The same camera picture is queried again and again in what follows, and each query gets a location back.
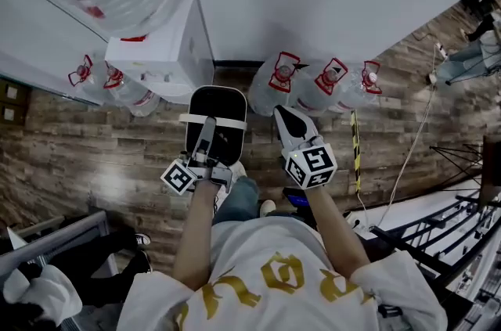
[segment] yellow black striped pole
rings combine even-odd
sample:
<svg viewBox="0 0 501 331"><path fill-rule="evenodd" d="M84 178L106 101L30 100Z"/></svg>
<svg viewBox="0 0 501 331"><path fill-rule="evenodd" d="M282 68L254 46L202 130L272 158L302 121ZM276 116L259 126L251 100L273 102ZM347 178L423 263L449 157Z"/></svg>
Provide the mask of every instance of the yellow black striped pole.
<svg viewBox="0 0 501 331"><path fill-rule="evenodd" d="M353 152L355 154L355 180L357 182L357 193L360 192L360 139L359 122L357 121L357 112L351 112L351 135L353 136Z"/></svg>

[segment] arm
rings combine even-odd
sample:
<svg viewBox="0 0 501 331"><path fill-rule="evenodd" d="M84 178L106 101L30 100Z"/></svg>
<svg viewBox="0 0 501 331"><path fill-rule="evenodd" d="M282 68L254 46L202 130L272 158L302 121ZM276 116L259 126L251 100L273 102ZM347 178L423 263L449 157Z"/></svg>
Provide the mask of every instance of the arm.
<svg viewBox="0 0 501 331"><path fill-rule="evenodd" d="M220 185L210 181L200 181L196 184L182 231L172 278L191 290L198 290L209 280L212 211L219 188Z"/></svg>
<svg viewBox="0 0 501 331"><path fill-rule="evenodd" d="M330 263L349 279L357 268L370 263L360 239L322 186L305 192Z"/></svg>

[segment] wooden floor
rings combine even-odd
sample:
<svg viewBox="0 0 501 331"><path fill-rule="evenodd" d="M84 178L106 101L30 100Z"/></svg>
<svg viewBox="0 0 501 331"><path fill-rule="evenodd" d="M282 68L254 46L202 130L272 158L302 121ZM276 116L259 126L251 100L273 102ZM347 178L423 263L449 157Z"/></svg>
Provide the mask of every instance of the wooden floor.
<svg viewBox="0 0 501 331"><path fill-rule="evenodd" d="M362 151L362 194L370 205L388 200L395 179L420 125L430 89L436 34L449 52L464 42L459 28L474 21L452 7L425 27L377 57L383 65L378 106L358 110ZM248 89L253 70L217 71L216 84ZM398 197L437 185L456 169L429 146L478 142L501 128L494 101L499 79L482 78L440 88L399 184ZM169 194L159 177L183 147L185 126L177 116L184 106L162 102L147 118L125 109L91 107L34 91L24 129L0 128L0 219L2 225L28 225L56 215L108 210L152 236L153 266L168 272L186 216L187 201ZM249 114L241 161L261 188L262 199L282 207L282 188L292 185L279 165L280 146L271 119ZM330 142L339 169L329 191L343 207L359 205L349 117L326 115L319 131Z"/></svg>

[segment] white strap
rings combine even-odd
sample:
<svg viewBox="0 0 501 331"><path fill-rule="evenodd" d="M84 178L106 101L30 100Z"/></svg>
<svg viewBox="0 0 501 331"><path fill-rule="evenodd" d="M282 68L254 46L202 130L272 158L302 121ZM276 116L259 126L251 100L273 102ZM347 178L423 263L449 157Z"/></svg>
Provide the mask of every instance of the white strap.
<svg viewBox="0 0 501 331"><path fill-rule="evenodd" d="M205 124L206 119L207 119L206 115L198 115L198 114L180 114L179 115L179 122L191 122L194 124ZM238 121L238 120L230 120L229 118L216 117L216 126L217 127L241 129L242 131L247 130L247 122Z"/></svg>

